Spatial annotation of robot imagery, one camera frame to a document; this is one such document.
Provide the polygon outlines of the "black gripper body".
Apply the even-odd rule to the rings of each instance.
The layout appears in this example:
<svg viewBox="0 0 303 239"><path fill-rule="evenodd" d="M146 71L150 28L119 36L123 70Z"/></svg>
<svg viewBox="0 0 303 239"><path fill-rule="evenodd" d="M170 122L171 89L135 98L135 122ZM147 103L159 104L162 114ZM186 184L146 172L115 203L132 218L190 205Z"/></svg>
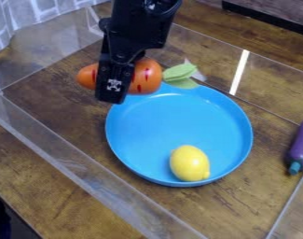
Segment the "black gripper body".
<svg viewBox="0 0 303 239"><path fill-rule="evenodd" d="M99 20L100 60L130 64L147 49L162 49L180 5L182 0L114 0L111 16Z"/></svg>

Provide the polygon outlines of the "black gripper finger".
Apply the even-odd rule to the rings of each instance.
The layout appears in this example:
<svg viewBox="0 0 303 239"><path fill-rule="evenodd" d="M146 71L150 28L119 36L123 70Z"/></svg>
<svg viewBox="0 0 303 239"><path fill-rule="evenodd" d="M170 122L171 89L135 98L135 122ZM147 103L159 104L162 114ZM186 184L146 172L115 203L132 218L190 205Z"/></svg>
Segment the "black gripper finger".
<svg viewBox="0 0 303 239"><path fill-rule="evenodd" d="M95 97L99 101L120 104L128 93L135 73L132 63L120 65L111 61L99 61Z"/></svg>

